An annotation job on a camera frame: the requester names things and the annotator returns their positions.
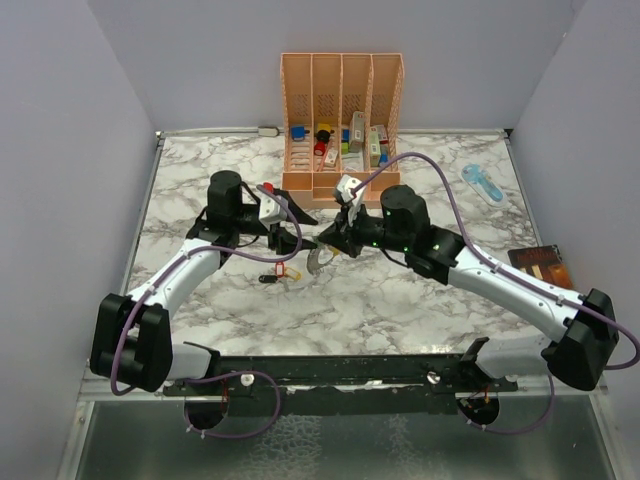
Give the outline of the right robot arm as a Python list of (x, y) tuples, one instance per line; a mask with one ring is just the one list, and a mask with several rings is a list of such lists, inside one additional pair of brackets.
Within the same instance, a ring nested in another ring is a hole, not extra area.
[(591, 391), (598, 384), (619, 336), (600, 320), (612, 310), (610, 297), (587, 295), (539, 280), (493, 259), (464, 238), (430, 221), (425, 200), (406, 185), (383, 191), (382, 214), (368, 214), (358, 179), (344, 176), (334, 190), (340, 212), (319, 239), (356, 258), (365, 247), (403, 254), (419, 276), (472, 292), (538, 329), (510, 340), (483, 338), (467, 350), (461, 383), (481, 391), (494, 379), (550, 374), (564, 384)]

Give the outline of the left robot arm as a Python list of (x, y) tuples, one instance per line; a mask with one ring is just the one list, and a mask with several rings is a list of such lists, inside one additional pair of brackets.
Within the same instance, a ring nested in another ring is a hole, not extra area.
[(269, 264), (314, 249), (300, 228), (318, 222), (287, 191), (263, 184), (252, 202), (244, 202), (250, 193), (239, 173), (214, 173), (207, 203), (174, 257), (139, 287), (101, 301), (89, 364), (92, 373), (109, 379), (115, 395), (134, 389), (154, 392), (170, 380), (186, 380), (202, 395), (214, 392), (221, 380), (216, 354), (206, 347), (173, 343), (176, 312), (231, 257), (256, 258), (240, 247), (243, 235), (266, 238), (275, 253), (267, 258)]

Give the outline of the metal keyring with yellow grip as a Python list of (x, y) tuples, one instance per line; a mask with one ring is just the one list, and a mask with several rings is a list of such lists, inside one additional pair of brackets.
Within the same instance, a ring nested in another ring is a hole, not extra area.
[(327, 247), (320, 245), (309, 252), (306, 260), (306, 270), (309, 274), (317, 276), (333, 262), (334, 259)]

